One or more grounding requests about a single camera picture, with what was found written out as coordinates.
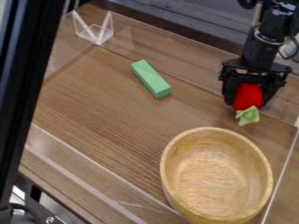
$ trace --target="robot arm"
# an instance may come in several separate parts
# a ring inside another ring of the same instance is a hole
[[[238,1],[247,9],[253,9],[258,4],[258,0]],[[297,51],[289,57],[281,53],[282,57],[290,59],[298,53],[299,44],[295,35],[299,32],[299,0],[279,2],[266,0],[259,22],[261,25],[254,26],[249,32],[241,58],[223,62],[219,79],[223,81],[222,93],[229,105],[234,105],[239,86],[246,83],[261,88],[258,107],[266,106],[279,88],[286,85],[287,75],[293,72],[290,66],[277,64],[274,61],[286,38],[294,41]]]

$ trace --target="green block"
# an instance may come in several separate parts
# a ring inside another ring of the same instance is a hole
[[[250,123],[259,122],[259,111],[255,106],[250,107],[246,110],[239,110],[237,114],[237,119],[239,119],[239,126],[249,125]]]
[[[133,63],[131,70],[155,98],[162,98],[173,92],[170,84],[145,59]]]

